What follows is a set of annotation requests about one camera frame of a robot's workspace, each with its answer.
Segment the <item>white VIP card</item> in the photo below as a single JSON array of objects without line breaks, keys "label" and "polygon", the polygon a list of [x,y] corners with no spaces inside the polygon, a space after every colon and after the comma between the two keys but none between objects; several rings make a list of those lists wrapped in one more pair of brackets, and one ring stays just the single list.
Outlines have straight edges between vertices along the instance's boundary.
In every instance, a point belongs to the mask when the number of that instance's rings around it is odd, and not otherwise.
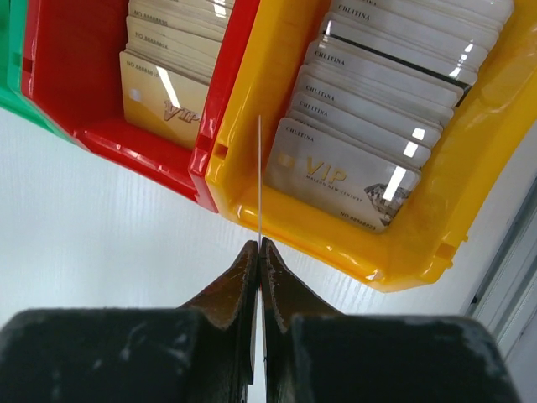
[{"label": "white VIP card", "polygon": [[263,241],[263,120],[262,116],[258,115],[258,251],[261,250]]}]

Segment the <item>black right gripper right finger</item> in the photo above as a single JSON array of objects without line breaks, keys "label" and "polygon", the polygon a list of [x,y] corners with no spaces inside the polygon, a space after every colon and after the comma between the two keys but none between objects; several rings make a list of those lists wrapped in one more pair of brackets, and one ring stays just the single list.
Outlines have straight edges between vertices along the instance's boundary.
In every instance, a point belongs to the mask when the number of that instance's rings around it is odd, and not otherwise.
[{"label": "black right gripper right finger", "polygon": [[466,317],[347,315],[260,247],[270,402],[517,402],[486,328]]}]

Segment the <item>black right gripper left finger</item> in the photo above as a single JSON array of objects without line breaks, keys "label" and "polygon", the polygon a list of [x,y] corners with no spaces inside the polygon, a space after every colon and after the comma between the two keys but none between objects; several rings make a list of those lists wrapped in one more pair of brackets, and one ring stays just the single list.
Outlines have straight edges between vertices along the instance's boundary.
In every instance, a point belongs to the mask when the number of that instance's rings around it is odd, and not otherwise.
[{"label": "black right gripper left finger", "polygon": [[176,308],[35,309],[1,331],[4,402],[244,402],[258,244]]}]

